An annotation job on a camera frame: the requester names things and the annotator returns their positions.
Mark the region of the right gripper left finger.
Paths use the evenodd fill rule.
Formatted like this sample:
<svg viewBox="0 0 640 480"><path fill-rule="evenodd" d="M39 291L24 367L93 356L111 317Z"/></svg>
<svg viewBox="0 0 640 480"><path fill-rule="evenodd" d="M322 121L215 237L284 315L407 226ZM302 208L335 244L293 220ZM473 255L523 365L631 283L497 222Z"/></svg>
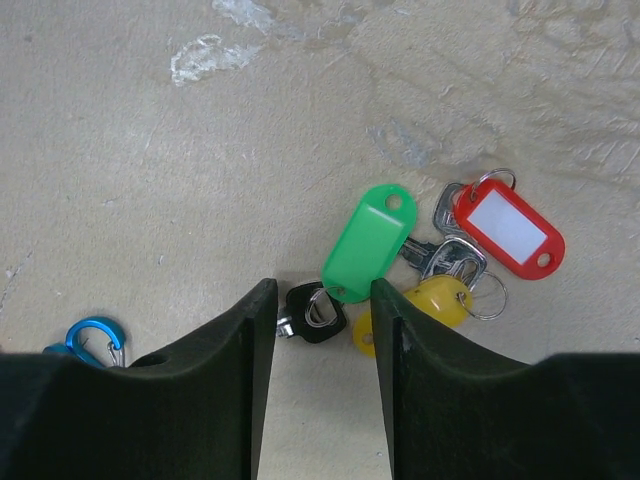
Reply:
<svg viewBox="0 0 640 480"><path fill-rule="evenodd" d="M2 477L255 478L277 312L277 283L264 279L127 368L3 355Z"/></svg>

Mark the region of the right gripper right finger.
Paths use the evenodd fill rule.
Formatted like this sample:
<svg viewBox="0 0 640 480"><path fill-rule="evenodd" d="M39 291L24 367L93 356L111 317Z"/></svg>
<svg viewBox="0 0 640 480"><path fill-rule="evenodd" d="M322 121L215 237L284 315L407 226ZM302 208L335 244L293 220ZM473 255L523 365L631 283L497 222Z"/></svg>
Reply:
<svg viewBox="0 0 640 480"><path fill-rule="evenodd" d="M395 479L635 479L639 357L561 353L526 364L371 287Z"/></svg>

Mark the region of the yellow key tag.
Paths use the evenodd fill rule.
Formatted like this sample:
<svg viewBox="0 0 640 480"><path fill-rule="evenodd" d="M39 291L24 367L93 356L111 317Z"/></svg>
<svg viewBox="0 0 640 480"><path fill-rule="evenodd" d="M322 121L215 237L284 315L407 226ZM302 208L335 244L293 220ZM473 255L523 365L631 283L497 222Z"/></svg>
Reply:
<svg viewBox="0 0 640 480"><path fill-rule="evenodd" d="M403 296L418 310L450 328L462 324L473 306L471 290L461 280L445 274L427 278ZM375 357L371 310L355 321L352 340L361 353Z"/></svg>

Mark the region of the green key tag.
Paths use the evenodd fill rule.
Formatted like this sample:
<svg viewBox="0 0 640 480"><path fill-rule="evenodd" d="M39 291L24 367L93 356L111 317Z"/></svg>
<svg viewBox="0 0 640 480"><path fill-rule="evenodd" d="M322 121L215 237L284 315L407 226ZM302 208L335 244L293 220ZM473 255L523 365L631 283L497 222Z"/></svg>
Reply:
<svg viewBox="0 0 640 480"><path fill-rule="evenodd" d="M360 199L321 272L328 294L355 304L371 295L371 283L383 278L417 221L417 204L396 184L382 184Z"/></svg>

